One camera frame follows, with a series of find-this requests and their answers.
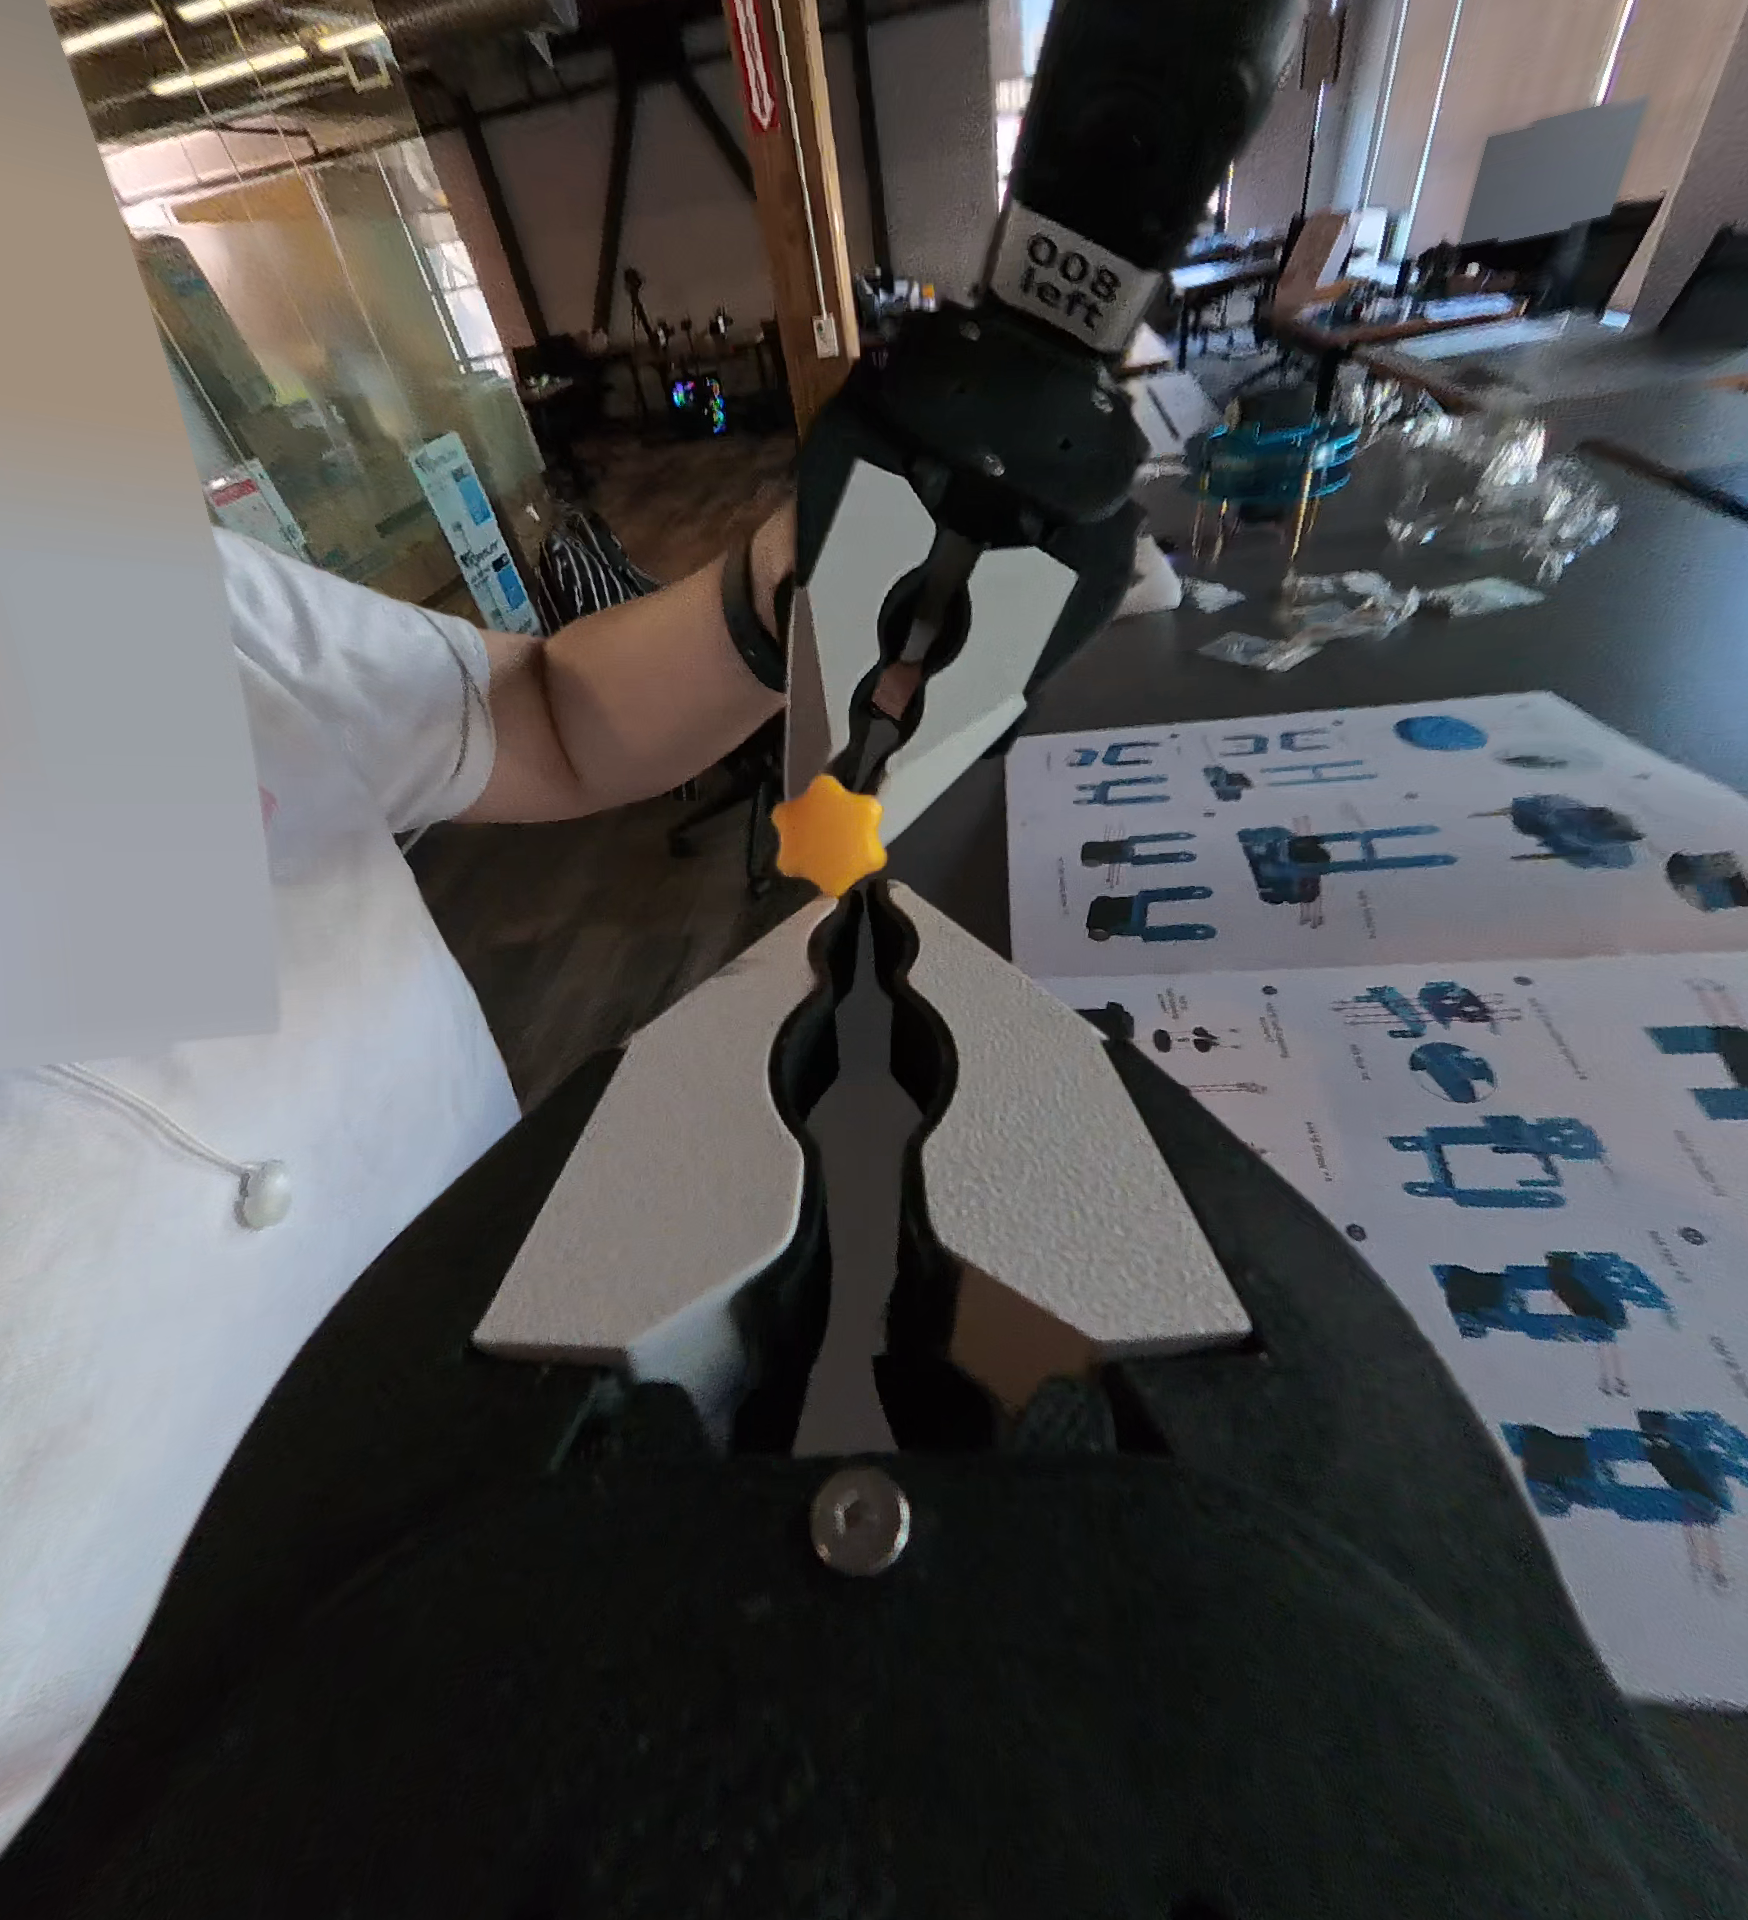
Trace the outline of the person's left forearm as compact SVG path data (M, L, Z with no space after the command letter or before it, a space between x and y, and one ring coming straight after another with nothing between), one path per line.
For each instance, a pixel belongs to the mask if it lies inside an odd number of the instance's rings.
M738 752L790 699L766 690L720 622L720 562L561 638L496 638L432 622L455 644L449 794L404 834L439 819L552 826L649 802Z

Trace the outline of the red sign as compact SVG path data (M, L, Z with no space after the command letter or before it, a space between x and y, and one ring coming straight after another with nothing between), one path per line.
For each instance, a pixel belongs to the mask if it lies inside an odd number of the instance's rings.
M774 4L771 0L726 0L726 33L732 33L732 63L738 63L738 89L744 89L744 116L756 132L780 128L780 33L774 33Z

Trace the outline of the crumpled clear plastic wrap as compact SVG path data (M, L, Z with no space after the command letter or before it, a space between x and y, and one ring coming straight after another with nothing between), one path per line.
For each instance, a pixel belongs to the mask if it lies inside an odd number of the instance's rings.
M1382 520L1398 560L1501 562L1558 587L1616 541L1627 508L1534 411L1445 411L1398 404L1359 449L1349 508Z

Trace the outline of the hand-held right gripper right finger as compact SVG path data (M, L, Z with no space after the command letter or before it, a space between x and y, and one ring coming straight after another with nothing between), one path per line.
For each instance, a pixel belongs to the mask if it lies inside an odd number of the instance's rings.
M905 1452L990 1452L1113 1365L1252 1353L1118 1042L899 879L866 897L896 1006L899 1263L869 1380Z

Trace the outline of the grey table with wooden edge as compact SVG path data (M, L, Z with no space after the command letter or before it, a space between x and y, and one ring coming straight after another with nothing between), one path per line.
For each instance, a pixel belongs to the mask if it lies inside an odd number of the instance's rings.
M1748 393L1748 350L1683 346L1584 312L1438 327L1363 346L1359 364L1445 411L1534 411L1572 397L1631 393Z

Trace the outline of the striped chair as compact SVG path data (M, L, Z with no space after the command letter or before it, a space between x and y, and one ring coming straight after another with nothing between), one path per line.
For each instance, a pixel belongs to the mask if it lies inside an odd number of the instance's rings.
M561 501L531 560L531 593L546 632L564 632L586 613L657 593L657 579L630 562L630 551L590 508Z

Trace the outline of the orange star-shaped knob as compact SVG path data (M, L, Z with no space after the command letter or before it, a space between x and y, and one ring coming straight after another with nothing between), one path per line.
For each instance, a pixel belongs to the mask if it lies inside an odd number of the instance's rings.
M828 770L771 802L771 836L771 872L810 879L822 897L844 897L887 866L882 802Z

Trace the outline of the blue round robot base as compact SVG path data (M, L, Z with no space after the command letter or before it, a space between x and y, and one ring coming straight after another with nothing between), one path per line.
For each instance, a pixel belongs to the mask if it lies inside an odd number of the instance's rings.
M1183 560L1214 579L1242 541L1268 541L1296 577L1320 513L1349 488L1371 431L1311 393L1232 404L1183 439L1183 491L1195 501Z

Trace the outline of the grey display panel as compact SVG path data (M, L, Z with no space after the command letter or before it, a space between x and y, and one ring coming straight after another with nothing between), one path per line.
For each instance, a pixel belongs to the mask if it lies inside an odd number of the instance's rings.
M1458 244L1530 238L1602 215L1649 98L1611 98L1487 138Z

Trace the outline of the glass partition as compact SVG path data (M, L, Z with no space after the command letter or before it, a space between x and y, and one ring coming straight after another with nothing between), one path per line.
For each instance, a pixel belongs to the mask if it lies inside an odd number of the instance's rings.
M479 622L410 449L462 435L526 587L542 454L404 67L388 41L301 52L265 70L265 47L232 47L198 89L88 104L208 513Z

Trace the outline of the wooden pillar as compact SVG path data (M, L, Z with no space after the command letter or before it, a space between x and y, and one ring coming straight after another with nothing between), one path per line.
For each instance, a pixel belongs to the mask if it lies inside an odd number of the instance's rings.
M744 151L757 201L757 238L774 296L774 338L790 364L791 435L806 439L818 411L844 393L862 359L844 181L833 132L833 89L822 57L818 0L771 0L780 33L780 128L756 132L744 116ZM844 350L818 359L818 312L836 312Z

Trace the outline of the blue white poster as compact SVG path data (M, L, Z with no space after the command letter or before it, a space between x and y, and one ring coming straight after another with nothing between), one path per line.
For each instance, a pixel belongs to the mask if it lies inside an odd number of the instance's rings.
M438 435L410 449L410 466L455 546L455 562L479 607L487 632L542 638L542 613L507 546L504 513L487 498L487 479L462 435Z

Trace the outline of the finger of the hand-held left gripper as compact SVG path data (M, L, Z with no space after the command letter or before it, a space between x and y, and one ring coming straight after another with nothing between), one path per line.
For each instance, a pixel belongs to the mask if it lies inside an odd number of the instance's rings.
M833 527L790 613L790 721L780 797L806 797L844 752L852 752L852 690L882 673L887 593L929 562L935 513L915 491L869 461L850 461Z
M887 752L882 849L911 834L1030 706L1030 682L1079 577L1041 546L992 546L968 577L959 653L929 673L920 728Z

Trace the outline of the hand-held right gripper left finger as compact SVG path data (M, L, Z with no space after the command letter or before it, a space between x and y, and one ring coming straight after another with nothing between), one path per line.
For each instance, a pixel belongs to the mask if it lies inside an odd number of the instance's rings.
M833 1317L810 1117L836 1083L852 907L818 897L608 1067L476 1353L676 1384L732 1452L791 1452Z

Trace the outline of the person's white shirt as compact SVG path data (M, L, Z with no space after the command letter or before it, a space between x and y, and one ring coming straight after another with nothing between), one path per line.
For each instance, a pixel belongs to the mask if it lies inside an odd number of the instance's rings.
M522 1102L394 836L496 763L469 622L218 532L278 1029L0 1069L0 1852L257 1405Z

